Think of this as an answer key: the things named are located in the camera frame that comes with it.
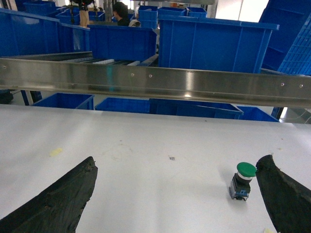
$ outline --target floor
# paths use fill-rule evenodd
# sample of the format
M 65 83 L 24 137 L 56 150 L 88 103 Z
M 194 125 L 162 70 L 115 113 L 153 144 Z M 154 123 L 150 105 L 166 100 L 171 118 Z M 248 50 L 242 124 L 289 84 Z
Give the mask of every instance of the floor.
M 55 92 L 52 91 L 42 91 L 41 95 L 42 98 L 46 98 Z M 11 104 L 16 105 L 24 105 L 24 100 L 22 98 L 20 91 L 12 91 L 14 99 L 12 100 Z M 107 96 L 105 95 L 95 95 L 94 97 L 94 106 L 102 102 Z M 259 107 L 264 112 L 271 114 L 272 107 Z M 306 109 L 301 108 L 284 108 L 280 122 L 285 123 L 298 123 L 298 124 L 311 124 L 311 110 L 308 111 Z

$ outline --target white work surface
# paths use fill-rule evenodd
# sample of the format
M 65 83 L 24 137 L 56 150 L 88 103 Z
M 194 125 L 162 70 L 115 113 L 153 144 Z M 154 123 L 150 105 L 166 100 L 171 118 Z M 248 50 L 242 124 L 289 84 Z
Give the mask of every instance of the white work surface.
M 78 233 L 275 230 L 256 178 L 247 201 L 228 193 L 239 162 L 270 153 L 311 188 L 310 125 L 0 105 L 0 129 L 0 218 L 93 156 Z

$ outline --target white wall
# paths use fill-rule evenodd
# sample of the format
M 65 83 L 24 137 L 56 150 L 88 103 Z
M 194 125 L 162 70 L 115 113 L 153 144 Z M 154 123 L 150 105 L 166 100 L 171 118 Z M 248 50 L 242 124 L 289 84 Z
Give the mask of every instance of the white wall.
M 65 6 L 66 3 L 67 5 L 69 5 L 69 0 L 65 1 L 65 0 L 54 0 L 56 6 Z M 103 0 L 100 2 L 99 0 L 95 0 L 95 4 L 97 7 L 103 7 L 104 5 L 104 2 Z
M 216 18 L 258 22 L 268 1 L 269 0 L 219 0 Z
M 216 18 L 238 20 L 242 0 L 218 0 Z
M 240 15 L 241 21 L 258 22 L 269 0 L 244 0 Z

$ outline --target green button cap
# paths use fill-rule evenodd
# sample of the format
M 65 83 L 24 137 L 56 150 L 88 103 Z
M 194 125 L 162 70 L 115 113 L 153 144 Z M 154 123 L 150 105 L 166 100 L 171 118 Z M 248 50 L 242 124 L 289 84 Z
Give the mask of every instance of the green button cap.
M 255 177 L 256 176 L 256 168 L 255 166 L 242 162 L 237 165 L 238 172 L 245 177 Z

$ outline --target blue storage bin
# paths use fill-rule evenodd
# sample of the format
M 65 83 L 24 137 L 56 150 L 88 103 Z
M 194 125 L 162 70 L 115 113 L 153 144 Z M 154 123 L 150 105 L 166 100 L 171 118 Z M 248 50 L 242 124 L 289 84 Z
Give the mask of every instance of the blue storage bin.
M 90 51 L 89 28 L 60 23 L 59 27 L 60 52 Z
M 156 6 L 140 6 L 138 9 L 138 18 L 141 20 L 157 21 L 157 7 Z
M 55 2 L 53 1 L 31 1 L 24 3 L 26 11 L 30 14 L 46 16 L 56 11 Z
M 59 19 L 59 21 L 61 23 L 72 24 L 70 9 L 67 9 L 64 12 L 56 15 L 56 18 Z M 80 25 L 79 10 L 78 11 L 75 11 L 75 10 L 73 11 L 73 19 L 74 19 L 73 25 Z
M 206 18 L 207 12 L 202 7 L 188 7 L 188 16 Z
M 9 89 L 0 89 L 0 94 L 7 94 L 10 93 Z
M 311 73 L 311 1 L 270 0 L 260 22 L 277 23 L 263 68 L 287 74 Z
M 149 99 L 150 114 L 239 119 L 243 112 L 229 103 Z
M 156 53 L 156 33 L 150 28 L 105 25 L 89 25 L 89 28 L 96 59 L 144 61 Z
M 54 18 L 0 8 L 0 56 L 58 53 Z
M 33 104 L 38 107 L 93 110 L 94 95 L 55 93 Z
M 132 21 L 133 19 L 135 19 L 135 15 L 134 14 L 128 14 L 128 18 L 130 19 L 130 21 Z
M 159 16 L 159 67 L 260 73 L 278 25 Z
M 64 12 L 65 10 L 67 10 L 68 8 L 65 6 L 57 6 L 56 10 L 59 11 L 59 13 Z
M 157 28 L 157 20 L 141 20 L 140 21 L 140 26 L 142 28 L 152 28 L 152 29 L 156 29 Z
M 269 122 L 279 122 L 273 116 L 265 113 L 261 109 L 257 107 L 245 107 L 245 106 L 238 106 L 244 114 L 239 116 L 239 120 L 257 120 L 257 121 L 269 121 Z
M 158 14 L 159 16 L 186 16 L 187 10 L 174 7 L 161 7 L 158 9 Z
M 105 13 L 101 11 L 97 12 L 97 19 L 96 19 L 95 11 L 89 11 L 88 17 L 89 17 L 89 20 L 92 20 L 92 21 L 105 21 L 106 20 Z
M 26 11 L 26 7 L 24 6 L 24 3 L 26 2 L 32 2 L 36 0 L 15 0 L 15 4 L 18 11 Z
M 48 14 L 45 15 L 45 16 L 47 16 L 47 17 L 52 17 L 52 18 L 56 18 L 56 15 L 58 15 L 58 14 L 64 12 L 65 10 L 67 10 L 67 7 L 56 7 L 56 11 L 51 12 L 51 13 L 48 13 Z
M 122 98 L 106 98 L 95 106 L 95 110 L 126 112 L 126 113 L 149 113 L 150 104 L 148 100 L 134 100 Z

